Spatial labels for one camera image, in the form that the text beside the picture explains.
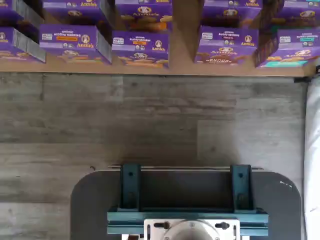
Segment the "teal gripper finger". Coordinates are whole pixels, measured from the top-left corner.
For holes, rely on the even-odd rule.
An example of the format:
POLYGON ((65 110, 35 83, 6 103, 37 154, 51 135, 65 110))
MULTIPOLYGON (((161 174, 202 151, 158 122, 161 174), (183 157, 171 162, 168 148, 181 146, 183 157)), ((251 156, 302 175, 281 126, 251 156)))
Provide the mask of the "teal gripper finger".
POLYGON ((120 169, 120 212, 138 212, 140 210, 141 166, 123 164, 120 169))
POLYGON ((232 165, 232 202, 235 212, 253 212, 252 167, 248 164, 232 165))

